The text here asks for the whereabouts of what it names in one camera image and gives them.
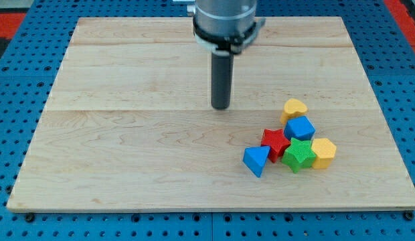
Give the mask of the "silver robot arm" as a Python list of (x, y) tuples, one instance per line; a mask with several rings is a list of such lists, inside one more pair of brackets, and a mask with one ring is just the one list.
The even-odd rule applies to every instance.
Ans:
[(266, 19), (256, 18), (256, 0), (197, 0), (193, 10), (196, 42), (217, 56), (241, 54), (252, 45)]

